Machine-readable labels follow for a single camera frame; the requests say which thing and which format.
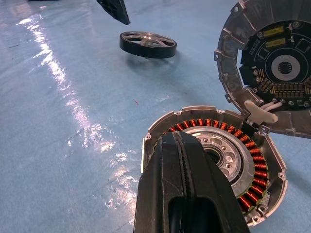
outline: copper coil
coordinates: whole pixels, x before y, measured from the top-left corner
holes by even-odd
[[[251,149],[252,147],[256,146],[256,143],[254,141],[250,141],[245,144],[246,148]]]
[[[196,123],[197,123],[197,125],[199,125],[199,126],[203,126],[203,125],[204,125],[204,122],[203,122],[202,119],[198,119]]]
[[[254,192],[260,194],[261,196],[262,196],[262,194],[263,194],[263,192],[264,192],[264,190],[263,190],[262,188],[260,188],[260,187],[258,187],[258,186],[255,186],[255,185],[253,185],[253,186],[251,187],[251,190],[253,190]]]
[[[184,125],[185,128],[189,128],[190,127],[190,125],[188,124],[187,121],[183,121],[182,124]]]
[[[261,151],[259,148],[250,149],[249,152],[251,153],[251,155],[261,154]]]
[[[263,177],[263,178],[268,178],[268,172],[266,171],[255,171],[255,176]]]
[[[243,143],[246,143],[248,142],[249,140],[251,140],[251,138],[247,135],[244,135],[243,137],[240,138],[241,142]]]
[[[226,130],[227,129],[227,126],[228,126],[228,124],[227,123],[222,123],[221,125],[220,125],[220,129],[221,130]]]
[[[181,124],[176,124],[175,128],[177,128],[177,130],[182,131],[184,128],[181,126]]]
[[[254,183],[262,186],[262,187],[267,187],[267,182],[262,180],[262,179],[259,179],[259,178],[254,178]]]
[[[212,121],[210,119],[206,119],[204,122],[205,126],[211,126],[212,125]]]
[[[192,127],[196,126],[196,121],[195,121],[195,120],[191,120],[189,123],[190,123],[190,125],[191,125]]]
[[[259,169],[259,170],[266,170],[267,169],[266,164],[254,164],[254,165],[255,165],[255,169]]]
[[[234,132],[235,132],[235,127],[232,126],[232,125],[230,125],[230,126],[229,126],[229,129],[227,129],[227,132],[228,132],[228,133],[234,133]]]
[[[176,131],[176,129],[175,129],[175,127],[173,126],[173,127],[170,127],[169,131],[171,131],[171,132],[175,132],[175,131]]]
[[[217,120],[213,121],[213,127],[218,128],[219,127],[219,121],[217,121]]]
[[[261,156],[261,155],[255,155],[255,156],[253,156],[253,160],[254,160],[254,162],[265,162],[264,157]]]
[[[241,137],[243,135],[243,131],[236,130],[236,132],[233,135],[236,136],[236,137]]]
[[[243,196],[239,198],[239,201],[240,201],[242,207],[243,207],[244,209],[246,209],[247,211],[252,207],[251,202],[250,202],[249,200],[247,200],[247,199],[246,199],[245,197],[243,197]]]
[[[248,191],[245,194],[250,200],[252,200],[255,204],[259,201],[259,197],[256,196],[256,194],[252,193],[251,191]]]

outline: wire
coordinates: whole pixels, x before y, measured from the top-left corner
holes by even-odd
[[[267,104],[261,106],[260,108],[266,109],[267,107],[270,107],[270,106],[273,105],[273,104],[274,104],[273,102],[270,102],[270,103],[267,103]]]
[[[278,107],[280,107],[280,106],[282,106],[282,105],[283,105],[283,104],[282,104],[281,102],[278,102],[278,103],[276,103],[276,104],[273,104],[273,105],[271,105],[271,106],[265,108],[264,110],[267,111],[267,112],[269,112],[270,110],[276,109],[276,108],[278,108]]]

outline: wheel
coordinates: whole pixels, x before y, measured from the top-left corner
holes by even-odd
[[[162,35],[148,32],[124,32],[120,35],[120,48],[145,58],[169,58],[176,53],[177,43]]]

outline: circuit board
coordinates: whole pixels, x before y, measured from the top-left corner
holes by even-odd
[[[244,85],[265,102],[282,109],[311,105],[311,24],[278,22],[250,38],[242,50],[240,73]]]

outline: blue floor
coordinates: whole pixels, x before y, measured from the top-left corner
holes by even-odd
[[[227,103],[213,53],[235,0],[125,1],[122,25],[96,0],[0,0],[0,233],[130,233],[141,142],[164,113]],[[146,60],[124,31],[173,38]],[[310,140],[272,135],[288,167],[280,208],[253,233],[307,233]]]

